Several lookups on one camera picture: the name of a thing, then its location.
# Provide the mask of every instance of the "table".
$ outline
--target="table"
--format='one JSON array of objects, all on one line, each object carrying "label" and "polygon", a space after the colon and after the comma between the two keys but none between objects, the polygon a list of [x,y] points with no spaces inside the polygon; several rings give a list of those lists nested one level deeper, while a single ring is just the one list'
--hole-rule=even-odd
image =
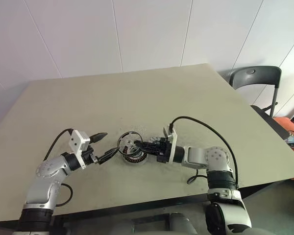
[{"label": "table", "polygon": [[[0,221],[19,218],[36,167],[63,129],[109,133],[93,145],[100,156],[126,131],[138,131],[144,140],[163,136],[163,127],[181,115],[225,137],[237,158],[240,187],[294,177],[294,152],[208,64],[40,80],[30,83],[0,124]],[[175,129],[178,145],[225,147],[188,120]],[[68,151],[68,140],[63,136],[50,157]],[[131,166],[117,155],[68,177],[73,199],[55,215],[206,193],[205,179],[186,184],[194,173],[153,157]],[[63,188],[59,201],[67,197]]]}]

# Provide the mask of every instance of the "black cable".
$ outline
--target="black cable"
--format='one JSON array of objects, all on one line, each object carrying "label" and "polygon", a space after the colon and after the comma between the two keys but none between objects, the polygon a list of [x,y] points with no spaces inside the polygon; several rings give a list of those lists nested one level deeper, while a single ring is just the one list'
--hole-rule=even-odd
[{"label": "black cable", "polygon": [[232,148],[231,146],[228,144],[228,142],[225,140],[225,138],[223,138],[223,136],[221,134],[219,134],[218,131],[216,131],[214,128],[212,128],[211,126],[209,126],[208,124],[202,122],[202,121],[199,121],[193,117],[188,117],[188,116],[180,116],[180,117],[177,117],[176,119],[174,119],[170,125],[169,125],[169,129],[170,131],[172,131],[172,128],[173,128],[173,124],[179,120],[179,119],[188,119],[188,120],[191,120],[191,121],[194,121],[194,122],[197,122],[205,127],[207,127],[209,130],[211,130],[213,133],[215,133],[224,143],[225,145],[227,146],[227,148],[229,149],[231,155],[232,155],[232,158],[233,158],[233,163],[234,163],[234,168],[235,168],[235,183],[237,185],[239,185],[239,174],[238,174],[238,170],[237,170],[237,163],[236,163],[236,159],[235,159],[235,156],[234,156],[234,153],[232,151]]},{"label": "black cable", "polygon": [[70,190],[71,194],[70,194],[70,197],[68,198],[68,200],[66,200],[64,203],[56,204],[55,205],[56,207],[62,207],[64,205],[68,204],[71,201],[72,197],[73,197],[73,189],[72,189],[72,187],[69,186],[68,184],[61,184],[61,185],[67,187]]},{"label": "black cable", "polygon": [[205,175],[198,175],[198,170],[196,169],[196,175],[192,176],[191,178],[189,178],[186,182],[188,185],[190,185],[191,183],[193,183],[198,177],[202,177],[202,178],[206,178],[207,176]]},{"label": "black cable", "polygon": [[73,132],[73,130],[74,130],[74,129],[72,129],[72,128],[65,129],[65,130],[63,130],[63,131],[62,131],[62,132],[61,132],[61,133],[55,138],[55,140],[53,141],[52,145],[50,146],[50,148],[49,148],[49,150],[48,150],[48,152],[47,152],[47,154],[46,154],[46,156],[45,156],[45,158],[44,158],[44,161],[47,160],[47,158],[48,158],[50,152],[52,151],[52,149],[53,149],[55,143],[58,141],[58,139],[61,137],[61,135],[63,135],[65,132],[68,132],[68,133],[71,135],[72,132]]}]

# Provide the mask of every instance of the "silver robot arm segment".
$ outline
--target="silver robot arm segment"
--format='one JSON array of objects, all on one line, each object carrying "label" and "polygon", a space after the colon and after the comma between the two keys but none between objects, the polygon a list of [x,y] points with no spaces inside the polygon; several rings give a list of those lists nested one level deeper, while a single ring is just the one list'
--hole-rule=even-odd
[{"label": "silver robot arm segment", "polygon": [[208,199],[211,204],[206,210],[208,231],[213,235],[237,234],[251,228],[250,218],[238,191],[238,185],[229,167],[229,153],[221,147],[196,148],[176,145],[177,134],[173,127],[164,127],[165,138],[158,142],[135,144],[143,152],[157,156],[157,161],[193,169],[206,169]]},{"label": "silver robot arm segment", "polygon": [[99,133],[88,137],[85,132],[73,130],[69,145],[72,153],[63,153],[58,157],[43,161],[36,170],[36,176],[27,193],[19,219],[17,232],[13,235],[48,235],[51,216],[56,207],[56,199],[64,179],[79,168],[95,163],[102,164],[118,151],[112,148],[101,157],[93,155],[91,143],[105,137]]}]

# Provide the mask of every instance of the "white wall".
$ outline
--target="white wall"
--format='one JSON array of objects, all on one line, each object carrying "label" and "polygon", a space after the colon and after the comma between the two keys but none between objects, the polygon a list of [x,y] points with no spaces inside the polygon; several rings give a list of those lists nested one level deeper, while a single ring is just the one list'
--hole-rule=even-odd
[{"label": "white wall", "polygon": [[0,0],[0,120],[31,80],[206,62],[280,66],[276,114],[293,114],[294,0]]}]

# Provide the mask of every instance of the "metal ring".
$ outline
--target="metal ring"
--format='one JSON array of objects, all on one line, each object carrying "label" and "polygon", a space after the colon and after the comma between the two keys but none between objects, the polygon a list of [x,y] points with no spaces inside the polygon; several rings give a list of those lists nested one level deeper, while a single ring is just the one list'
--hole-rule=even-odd
[{"label": "metal ring", "polygon": [[125,136],[127,136],[127,135],[129,135],[129,134],[136,134],[136,135],[138,135],[139,138],[141,139],[141,142],[143,142],[143,138],[142,138],[142,136],[141,136],[138,132],[136,132],[136,131],[128,131],[128,132],[125,132],[123,135],[121,135],[120,138],[118,139],[117,147],[118,147],[118,149],[119,149],[118,151],[119,151],[122,155],[125,155],[125,156],[135,155],[135,154],[137,154],[137,153],[140,151],[140,149],[138,148],[134,153],[124,154],[124,153],[120,150],[120,142],[121,142],[121,140],[122,140]]}]

